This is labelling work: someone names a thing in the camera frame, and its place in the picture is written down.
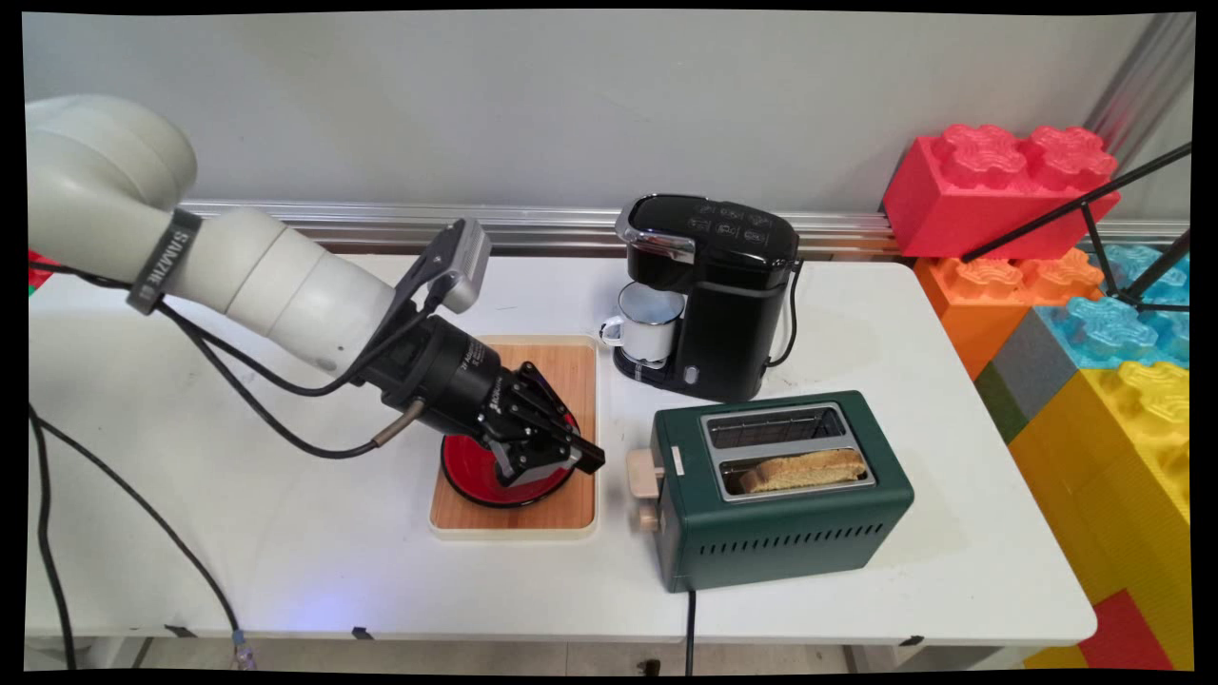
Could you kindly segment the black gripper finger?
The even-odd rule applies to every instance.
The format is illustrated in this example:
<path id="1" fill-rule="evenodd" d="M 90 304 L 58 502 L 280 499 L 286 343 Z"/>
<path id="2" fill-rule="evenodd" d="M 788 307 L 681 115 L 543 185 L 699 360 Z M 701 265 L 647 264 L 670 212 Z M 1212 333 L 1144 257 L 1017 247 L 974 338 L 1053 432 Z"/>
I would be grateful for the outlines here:
<path id="1" fill-rule="evenodd" d="M 582 436 L 568 403 L 561 401 L 560 395 L 536 367 L 521 368 L 521 423 L 526 435 L 544 431 L 555 439 L 566 438 L 574 442 L 582 456 L 572 469 L 593 474 L 605 463 L 604 450 Z"/>
<path id="2" fill-rule="evenodd" d="M 516 440 L 490 440 L 495 479 L 501 488 L 519 488 L 570 470 L 582 452 L 566 438 L 532 431 Z"/>

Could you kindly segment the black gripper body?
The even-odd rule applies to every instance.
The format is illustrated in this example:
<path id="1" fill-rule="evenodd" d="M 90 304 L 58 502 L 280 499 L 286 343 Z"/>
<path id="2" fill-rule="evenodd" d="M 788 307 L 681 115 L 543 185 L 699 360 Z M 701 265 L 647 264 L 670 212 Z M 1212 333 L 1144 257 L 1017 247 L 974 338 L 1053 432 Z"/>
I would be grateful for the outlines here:
<path id="1" fill-rule="evenodd" d="M 445 435 L 466 435 L 484 447 L 526 438 L 521 421 L 505 413 L 503 396 L 521 382 L 499 351 L 443 318 L 425 318 L 365 366 L 365 382 L 386 406 L 406 411 L 421 401 L 418 422 Z"/>

